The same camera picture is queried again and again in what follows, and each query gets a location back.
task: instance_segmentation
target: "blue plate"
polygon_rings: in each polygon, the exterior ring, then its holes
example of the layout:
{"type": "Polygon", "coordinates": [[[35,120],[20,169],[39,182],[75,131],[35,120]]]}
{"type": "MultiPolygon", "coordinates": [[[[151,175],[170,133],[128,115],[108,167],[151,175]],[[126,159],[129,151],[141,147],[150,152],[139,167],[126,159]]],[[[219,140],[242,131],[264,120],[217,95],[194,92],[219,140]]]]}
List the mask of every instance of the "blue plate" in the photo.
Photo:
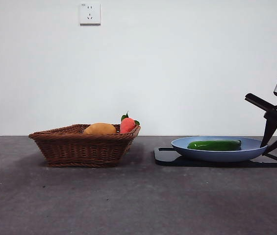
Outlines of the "blue plate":
{"type": "Polygon", "coordinates": [[[267,145],[260,148],[261,141],[236,137],[236,136],[196,136],[177,139],[171,142],[172,147],[180,155],[208,162],[241,162],[256,158],[263,154],[267,145]],[[241,150],[237,151],[206,151],[188,149],[187,146],[193,141],[216,141],[216,140],[240,140],[241,150]]]}

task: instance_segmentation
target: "electrical outlet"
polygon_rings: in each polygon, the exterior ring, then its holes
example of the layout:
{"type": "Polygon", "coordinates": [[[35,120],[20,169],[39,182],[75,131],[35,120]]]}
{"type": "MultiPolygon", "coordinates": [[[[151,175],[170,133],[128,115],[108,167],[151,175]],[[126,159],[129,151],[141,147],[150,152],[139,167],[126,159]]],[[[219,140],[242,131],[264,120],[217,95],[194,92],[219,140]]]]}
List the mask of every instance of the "electrical outlet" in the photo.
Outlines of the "electrical outlet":
{"type": "Polygon", "coordinates": [[[79,24],[101,24],[100,3],[82,2],[79,5],[79,24]]]}

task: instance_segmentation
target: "green cucumber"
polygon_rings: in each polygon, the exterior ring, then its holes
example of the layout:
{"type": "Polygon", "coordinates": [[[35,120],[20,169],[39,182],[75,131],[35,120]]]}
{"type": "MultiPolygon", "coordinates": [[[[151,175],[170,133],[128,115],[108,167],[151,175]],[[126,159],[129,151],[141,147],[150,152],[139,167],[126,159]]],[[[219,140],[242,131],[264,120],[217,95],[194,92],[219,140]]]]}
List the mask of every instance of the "green cucumber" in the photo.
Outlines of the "green cucumber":
{"type": "Polygon", "coordinates": [[[187,148],[207,151],[235,151],[241,149],[241,141],[193,141],[188,144],[187,148]]]}

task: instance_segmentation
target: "gray table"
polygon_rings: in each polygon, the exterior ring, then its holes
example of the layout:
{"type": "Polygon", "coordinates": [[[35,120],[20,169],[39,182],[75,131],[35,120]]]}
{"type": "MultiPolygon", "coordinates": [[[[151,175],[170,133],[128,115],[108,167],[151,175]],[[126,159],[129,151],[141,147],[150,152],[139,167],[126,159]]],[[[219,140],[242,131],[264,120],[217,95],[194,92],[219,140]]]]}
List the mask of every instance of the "gray table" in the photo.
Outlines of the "gray table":
{"type": "Polygon", "coordinates": [[[0,137],[0,235],[277,235],[277,168],[156,165],[177,138],[138,136],[116,168],[49,168],[0,137]]]}

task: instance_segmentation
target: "black cutting board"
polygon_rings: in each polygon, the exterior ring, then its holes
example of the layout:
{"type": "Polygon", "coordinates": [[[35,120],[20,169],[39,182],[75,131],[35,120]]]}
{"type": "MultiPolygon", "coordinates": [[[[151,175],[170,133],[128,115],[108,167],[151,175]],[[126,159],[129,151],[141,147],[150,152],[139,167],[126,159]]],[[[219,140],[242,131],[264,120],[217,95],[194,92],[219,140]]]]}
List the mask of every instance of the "black cutting board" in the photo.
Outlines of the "black cutting board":
{"type": "Polygon", "coordinates": [[[165,166],[197,166],[197,167],[277,167],[277,156],[265,154],[257,158],[236,162],[236,163],[216,163],[192,160],[181,156],[173,148],[158,147],[154,149],[155,163],[165,166]]]}

